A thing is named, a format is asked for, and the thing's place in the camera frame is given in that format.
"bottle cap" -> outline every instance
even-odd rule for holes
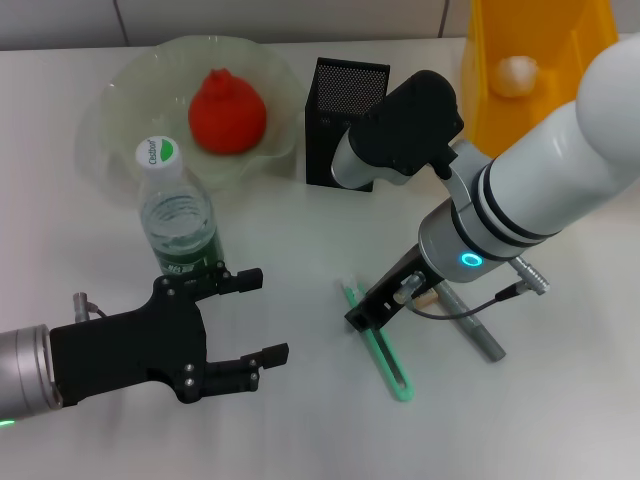
[[[136,162],[150,180],[166,181],[182,174],[182,154],[169,137],[149,137],[136,148]]]

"cable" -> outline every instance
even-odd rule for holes
[[[102,318],[107,318],[107,314],[104,313],[95,303],[87,302],[87,312],[89,313],[97,313]]]
[[[489,300],[486,303],[483,303],[479,307],[472,308],[471,310],[467,310],[466,312],[463,312],[463,313],[455,313],[453,315],[432,315],[431,313],[422,312],[416,308],[415,304],[413,303],[413,300],[408,301],[407,303],[404,304],[404,306],[407,307],[407,310],[412,311],[416,315],[420,315],[421,317],[429,318],[431,320],[457,320],[459,318],[468,317],[470,315],[474,315],[478,312],[481,312],[485,308],[489,308],[491,305],[495,305],[496,303],[498,303],[498,300],[496,300],[495,298],[492,298],[491,300]]]
[[[411,296],[409,296],[404,306],[407,307],[407,310],[415,313],[416,315],[428,318],[430,320],[458,320],[460,318],[468,317],[469,315],[475,315],[485,308],[489,308],[491,305],[495,305],[498,302],[504,302],[505,300],[508,300],[510,298],[517,297],[518,295],[522,295],[527,291],[529,291],[527,284],[521,280],[519,282],[512,283],[507,288],[503,288],[498,293],[496,293],[494,298],[492,298],[488,302],[483,303],[479,307],[472,308],[471,310],[467,310],[466,312],[455,313],[452,315],[433,315],[431,313],[425,313],[421,310],[418,310],[415,303],[413,303],[413,298],[411,298]]]

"green label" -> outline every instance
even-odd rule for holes
[[[162,146],[160,147],[160,160],[166,162],[171,158],[171,155],[173,155],[173,145],[163,138]]]
[[[213,235],[205,246],[192,253],[171,255],[155,249],[153,253],[156,254],[160,269],[165,275],[191,273],[224,260],[218,232]]]

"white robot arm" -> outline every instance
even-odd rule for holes
[[[428,118],[418,118],[422,131],[442,112],[444,122],[453,118],[458,123],[449,111],[446,89],[432,88],[429,97],[421,86],[426,73],[434,75],[419,72],[372,109],[369,116],[375,115],[377,129],[368,125],[368,117],[354,125],[334,157],[333,175],[346,188],[373,178],[402,184],[429,163],[451,195],[422,222],[418,245],[347,314],[358,330],[379,328],[402,308],[393,294],[415,272],[423,282],[413,296],[443,280],[473,281],[504,262],[526,267],[522,252],[600,207],[640,176],[640,36],[602,52],[585,73],[576,101],[555,110],[495,161],[466,141],[454,144],[453,154],[443,150],[442,142],[455,131],[435,143],[404,135],[403,115],[416,102],[436,105],[423,111]],[[407,117],[415,123],[413,115]],[[390,130],[386,139],[381,125]],[[376,149],[362,148],[367,141],[376,143]],[[407,151],[423,158],[417,169],[414,161],[411,170],[403,171]]]

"red fruit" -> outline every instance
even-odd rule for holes
[[[267,128],[267,109],[256,91],[225,68],[211,70],[189,107],[189,127],[198,145],[217,154],[242,153]]]

